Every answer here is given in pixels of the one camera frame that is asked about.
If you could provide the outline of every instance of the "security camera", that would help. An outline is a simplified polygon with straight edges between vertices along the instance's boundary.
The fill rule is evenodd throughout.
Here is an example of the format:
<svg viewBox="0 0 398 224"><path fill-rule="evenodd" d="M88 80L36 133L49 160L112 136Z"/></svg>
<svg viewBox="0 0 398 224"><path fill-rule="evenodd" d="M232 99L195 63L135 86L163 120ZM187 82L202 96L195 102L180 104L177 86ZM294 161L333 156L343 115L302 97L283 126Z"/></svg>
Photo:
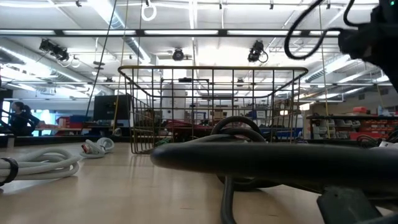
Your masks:
<svg viewBox="0 0 398 224"><path fill-rule="evenodd" d="M184 53L182 49L175 49L173 53L173 60L175 61L182 61L184 59Z"/></svg>

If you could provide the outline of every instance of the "window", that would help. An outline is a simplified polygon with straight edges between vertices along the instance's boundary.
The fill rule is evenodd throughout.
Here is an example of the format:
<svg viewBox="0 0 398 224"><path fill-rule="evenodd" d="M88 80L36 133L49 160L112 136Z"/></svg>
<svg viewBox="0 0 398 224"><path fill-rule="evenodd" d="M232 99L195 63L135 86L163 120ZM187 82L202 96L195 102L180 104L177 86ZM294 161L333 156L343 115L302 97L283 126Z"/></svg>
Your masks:
<svg viewBox="0 0 398 224"><path fill-rule="evenodd" d="M4 111L10 112L10 107L11 107L11 102L9 101L3 101L2 103L2 109ZM8 124L8 120L9 120L9 115L5 112L1 113L1 120L3 122L5 122L6 124Z"/></svg>
<svg viewBox="0 0 398 224"><path fill-rule="evenodd" d="M388 94L388 89L387 88L380 90L380 95L381 96L384 96L384 95L387 95L387 94Z"/></svg>

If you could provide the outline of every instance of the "dark hair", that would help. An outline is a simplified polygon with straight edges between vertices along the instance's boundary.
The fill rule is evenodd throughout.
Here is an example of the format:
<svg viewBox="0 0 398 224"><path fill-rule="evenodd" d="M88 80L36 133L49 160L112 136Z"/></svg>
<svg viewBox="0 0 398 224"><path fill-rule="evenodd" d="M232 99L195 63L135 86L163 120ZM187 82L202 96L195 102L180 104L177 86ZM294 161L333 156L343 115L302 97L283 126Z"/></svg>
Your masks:
<svg viewBox="0 0 398 224"><path fill-rule="evenodd" d="M19 109L21 111L25 111L26 113L31 113L30 112L30 107L28 105L25 105L23 102L14 102L15 105L17 105L17 107L19 107Z"/></svg>

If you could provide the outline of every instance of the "black strap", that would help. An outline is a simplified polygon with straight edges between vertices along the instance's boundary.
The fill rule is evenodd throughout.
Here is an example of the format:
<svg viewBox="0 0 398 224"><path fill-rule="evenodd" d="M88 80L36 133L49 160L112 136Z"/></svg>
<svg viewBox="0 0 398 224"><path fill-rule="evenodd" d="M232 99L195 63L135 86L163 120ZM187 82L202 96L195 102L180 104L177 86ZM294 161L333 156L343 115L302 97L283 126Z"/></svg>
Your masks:
<svg viewBox="0 0 398 224"><path fill-rule="evenodd" d="M18 162L15 159L13 158L1 158L1 159L10 163L10 174L3 182L0 182L0 187L3 186L4 184L8 184L11 181L13 181L17 177L19 170Z"/></svg>

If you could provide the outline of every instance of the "table surface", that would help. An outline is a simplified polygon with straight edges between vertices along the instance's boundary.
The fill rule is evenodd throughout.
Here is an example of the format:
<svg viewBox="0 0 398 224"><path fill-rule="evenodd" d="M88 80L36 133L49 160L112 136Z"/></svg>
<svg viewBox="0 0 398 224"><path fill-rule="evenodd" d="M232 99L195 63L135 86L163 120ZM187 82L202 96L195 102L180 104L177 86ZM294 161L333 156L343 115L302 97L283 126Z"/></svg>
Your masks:
<svg viewBox="0 0 398 224"><path fill-rule="evenodd" d="M4 149L0 156L17 157L44 147ZM80 144L52 147L77 156L81 151ZM149 156L132 155L129 147L116 143L104 158L83 159L73 177L4 185L2 223L220 223L223 185L215 175L155 167ZM235 193L238 223L323 223L318 195L284 185L263 191Z"/></svg>

